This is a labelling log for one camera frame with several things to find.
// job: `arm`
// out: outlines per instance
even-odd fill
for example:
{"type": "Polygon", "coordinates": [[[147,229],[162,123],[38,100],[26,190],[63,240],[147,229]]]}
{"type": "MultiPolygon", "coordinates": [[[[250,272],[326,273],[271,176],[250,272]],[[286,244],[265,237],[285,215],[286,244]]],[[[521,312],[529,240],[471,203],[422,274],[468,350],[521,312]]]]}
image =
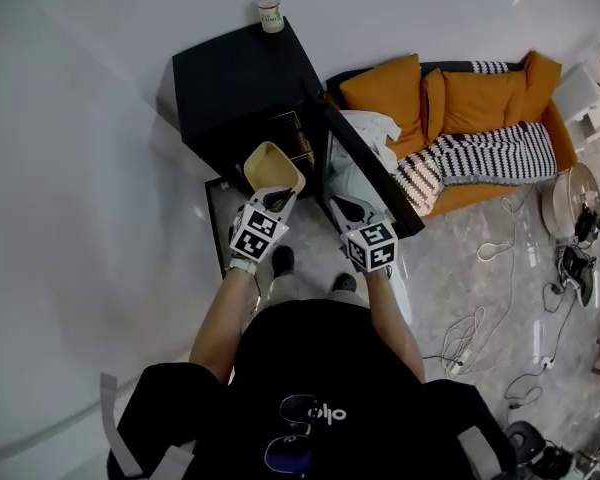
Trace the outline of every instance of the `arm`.
{"type": "Polygon", "coordinates": [[[425,381],[424,362],[409,326],[396,302],[385,269],[365,273],[369,289],[371,322],[385,344],[406,364],[420,382],[425,381]]]}
{"type": "Polygon", "coordinates": [[[242,337],[242,318],[253,276],[233,268],[227,272],[193,343],[189,362],[204,366],[228,384],[242,337]]]}

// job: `marble floor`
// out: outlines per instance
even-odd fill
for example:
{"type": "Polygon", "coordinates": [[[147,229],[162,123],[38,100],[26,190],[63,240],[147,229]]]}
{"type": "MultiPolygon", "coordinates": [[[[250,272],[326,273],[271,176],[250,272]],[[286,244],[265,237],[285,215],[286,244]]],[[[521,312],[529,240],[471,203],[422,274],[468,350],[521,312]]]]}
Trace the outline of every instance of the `marble floor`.
{"type": "MultiPolygon", "coordinates": [[[[588,146],[580,157],[600,183],[600,140],[588,146]]],[[[511,196],[514,209],[528,190],[528,187],[521,188],[511,196]]],[[[222,238],[222,254],[226,259],[228,244],[222,234],[244,197],[232,188],[219,185],[212,187],[210,193],[222,238]]],[[[560,326],[573,296],[570,292],[555,314],[543,309],[542,287],[556,280],[556,271],[555,248],[543,225],[539,205],[540,193],[533,190],[514,216],[517,230],[514,251],[501,254],[490,262],[479,261],[478,247],[485,242],[511,242],[513,238],[512,217],[504,210],[500,199],[426,220],[426,228],[421,233],[400,242],[398,271],[404,284],[402,296],[407,298],[401,301],[401,308],[410,321],[423,356],[427,356],[440,354],[449,326],[483,306],[485,318],[471,344],[473,355],[470,361],[476,359],[473,370],[488,371],[456,380],[476,385],[503,425],[507,417],[511,422],[525,419],[545,438],[577,450],[600,428],[600,376],[591,373],[598,353],[595,341],[600,337],[600,240],[589,251],[598,258],[597,300],[586,309],[579,304],[574,306],[560,337],[554,367],[538,378],[522,379],[510,391],[510,394],[522,396],[537,385],[543,390],[542,396],[510,413],[504,400],[506,387],[518,375],[540,371],[540,367],[532,363],[534,322],[539,320],[544,324],[543,354],[553,355],[560,326]],[[514,252],[513,305],[487,346],[482,348],[510,304],[514,252]]],[[[317,292],[326,291],[339,272],[353,273],[350,263],[338,251],[340,243],[335,230],[314,200],[299,201],[289,225],[292,232],[284,242],[296,251],[297,269],[317,292]]],[[[266,296],[271,280],[268,265],[260,267],[258,278],[266,296]]],[[[364,297],[364,281],[361,277],[358,280],[359,293],[364,297]]],[[[547,302],[555,306],[558,300],[552,297],[549,293],[547,302]]],[[[439,360],[427,360],[425,366],[428,379],[445,376],[439,360]]]]}

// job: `orange sofa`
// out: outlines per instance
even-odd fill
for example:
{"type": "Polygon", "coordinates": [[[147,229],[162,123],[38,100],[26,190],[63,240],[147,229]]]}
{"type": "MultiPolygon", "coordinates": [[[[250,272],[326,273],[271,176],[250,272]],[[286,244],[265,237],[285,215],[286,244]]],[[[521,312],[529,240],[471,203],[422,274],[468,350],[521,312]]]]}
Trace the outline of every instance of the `orange sofa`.
{"type": "MultiPolygon", "coordinates": [[[[411,57],[415,57],[416,62],[418,62],[417,55],[411,57]]],[[[469,70],[472,69],[471,66],[473,64],[475,63],[423,63],[421,65],[422,70],[418,69],[416,73],[413,67],[413,59],[409,61],[406,57],[403,57],[381,66],[380,69],[376,68],[378,69],[377,72],[375,70],[357,70],[337,75],[327,81],[327,94],[331,101],[340,108],[371,110],[391,116],[403,130],[403,134],[396,143],[388,141],[387,146],[396,152],[398,158],[404,158],[408,154],[427,147],[440,132],[452,133],[444,131],[445,125],[451,125],[447,125],[447,121],[444,121],[443,124],[444,116],[442,115],[444,114],[448,117],[451,112],[445,114],[444,110],[441,112],[439,108],[433,108],[432,95],[429,94],[429,97],[427,97],[429,87],[426,82],[430,77],[421,78],[420,73],[432,73],[438,70],[441,70],[443,73],[453,71],[471,72],[469,70]],[[400,72],[397,74],[395,72],[396,66],[400,69],[400,72]]],[[[551,138],[558,171],[562,172],[573,167],[577,162],[576,152],[562,117],[555,103],[551,100],[551,94],[559,82],[561,66],[536,52],[531,52],[526,60],[520,64],[488,64],[497,64],[498,73],[501,67],[502,71],[504,71],[504,66],[506,66],[507,72],[512,75],[511,79],[516,80],[515,83],[520,82],[521,85],[516,86],[517,89],[511,89],[511,96],[508,99],[507,97],[500,98],[506,108],[494,110],[494,112],[503,113],[502,124],[499,124],[497,119],[496,121],[487,119],[485,122],[488,124],[484,126],[495,126],[497,129],[498,127],[515,124],[519,120],[540,121],[547,129],[551,138]]],[[[490,77],[491,75],[477,74],[478,86],[480,86],[483,80],[487,82],[496,80],[495,78],[484,78],[485,76],[490,77]]],[[[462,92],[460,92],[460,96],[459,99],[464,99],[462,92]]],[[[485,98],[498,99],[493,98],[493,96],[485,96],[485,98]]],[[[471,96],[467,94],[466,99],[471,100],[471,96]]],[[[454,102],[450,101],[449,94],[447,94],[446,103],[447,105],[450,103],[454,104],[454,102]]],[[[471,119],[468,121],[460,119],[462,123],[468,123],[465,126],[477,126],[478,128],[467,130],[454,129],[454,132],[477,133],[491,131],[491,129],[479,129],[481,116],[479,112],[476,115],[476,109],[480,108],[479,104],[469,108],[473,112],[473,117],[478,118],[477,123],[472,124],[470,122],[471,119]]],[[[518,188],[490,184],[448,187],[443,191],[427,217],[434,217],[474,203],[503,196],[514,192],[518,188]]]]}

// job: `white cloth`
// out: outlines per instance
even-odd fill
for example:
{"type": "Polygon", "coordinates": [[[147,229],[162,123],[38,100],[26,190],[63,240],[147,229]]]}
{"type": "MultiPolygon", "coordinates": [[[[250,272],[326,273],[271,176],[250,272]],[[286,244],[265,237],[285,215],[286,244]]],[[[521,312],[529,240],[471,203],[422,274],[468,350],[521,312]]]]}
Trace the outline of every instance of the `white cloth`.
{"type": "MultiPolygon", "coordinates": [[[[369,149],[373,151],[387,172],[390,174],[396,173],[398,171],[398,159],[396,154],[386,145],[387,137],[393,141],[398,140],[398,137],[400,137],[402,130],[396,125],[395,121],[391,117],[378,112],[364,110],[341,110],[340,112],[369,146],[369,149]]],[[[331,166],[335,171],[330,182],[334,194],[362,199],[381,212],[387,209],[367,177],[337,140],[333,141],[331,166]]]]}

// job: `person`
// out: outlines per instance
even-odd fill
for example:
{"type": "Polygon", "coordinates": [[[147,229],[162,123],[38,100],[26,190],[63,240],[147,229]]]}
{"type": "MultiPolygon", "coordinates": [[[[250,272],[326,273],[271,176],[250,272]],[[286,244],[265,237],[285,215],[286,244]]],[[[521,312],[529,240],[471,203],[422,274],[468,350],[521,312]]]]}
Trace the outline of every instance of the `person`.
{"type": "MultiPolygon", "coordinates": [[[[184,478],[474,478],[447,421],[454,405],[465,414],[462,396],[425,383],[387,271],[364,274],[366,304],[348,274],[311,298],[288,247],[272,266],[244,333],[254,269],[231,268],[189,363],[143,372],[118,430],[147,477],[170,445],[195,441],[184,478]]],[[[111,454],[107,469],[124,478],[111,454]]]]}

